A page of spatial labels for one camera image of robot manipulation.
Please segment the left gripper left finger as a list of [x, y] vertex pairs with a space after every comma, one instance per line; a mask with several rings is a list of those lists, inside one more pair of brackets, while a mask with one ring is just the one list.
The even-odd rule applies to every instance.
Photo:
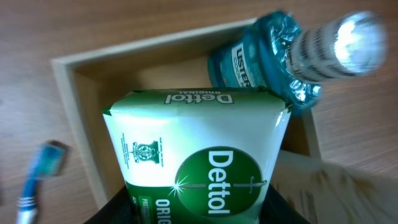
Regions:
[[84, 224], [136, 224], [129, 194], [124, 186], [106, 205]]

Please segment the white cardboard box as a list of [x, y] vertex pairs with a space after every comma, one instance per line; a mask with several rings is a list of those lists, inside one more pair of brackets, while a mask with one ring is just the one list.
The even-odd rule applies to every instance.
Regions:
[[[245, 20], [193, 29], [57, 58], [52, 62], [99, 207], [125, 186], [103, 110], [132, 91], [215, 89], [208, 74], [209, 55], [232, 42], [251, 24], [253, 20]], [[317, 132], [310, 111], [296, 119], [290, 108], [280, 151], [319, 156]]]

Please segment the blue white toothbrush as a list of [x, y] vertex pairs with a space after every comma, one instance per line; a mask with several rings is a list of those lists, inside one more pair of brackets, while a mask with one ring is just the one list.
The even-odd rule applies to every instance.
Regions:
[[47, 177], [58, 175], [68, 148], [66, 144], [54, 140], [47, 141], [39, 147], [17, 201], [16, 224], [36, 222], [39, 213], [39, 206], [37, 205], [39, 185]]

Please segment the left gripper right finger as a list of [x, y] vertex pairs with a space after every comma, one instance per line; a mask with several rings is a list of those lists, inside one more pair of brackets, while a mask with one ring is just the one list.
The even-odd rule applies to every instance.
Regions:
[[269, 186], [260, 214], [260, 224], [310, 224]]

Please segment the white lotion tube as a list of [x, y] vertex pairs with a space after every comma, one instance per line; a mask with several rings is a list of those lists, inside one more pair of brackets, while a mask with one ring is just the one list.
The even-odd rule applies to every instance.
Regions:
[[397, 181], [280, 151], [271, 184], [309, 223], [397, 223]]

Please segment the blue mouthwash bottle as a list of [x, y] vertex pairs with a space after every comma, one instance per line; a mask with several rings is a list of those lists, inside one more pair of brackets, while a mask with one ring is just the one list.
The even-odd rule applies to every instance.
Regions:
[[382, 65], [386, 50], [386, 29], [371, 11], [351, 12], [311, 30], [275, 11], [214, 51], [208, 73], [216, 88], [264, 86], [301, 114], [317, 103], [323, 82], [369, 75]]

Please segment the green Dettol soap bar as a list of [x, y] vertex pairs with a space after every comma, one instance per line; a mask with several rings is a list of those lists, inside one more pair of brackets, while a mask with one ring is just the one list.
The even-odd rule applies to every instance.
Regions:
[[139, 90], [103, 110], [139, 223], [258, 223], [290, 118], [263, 89]]

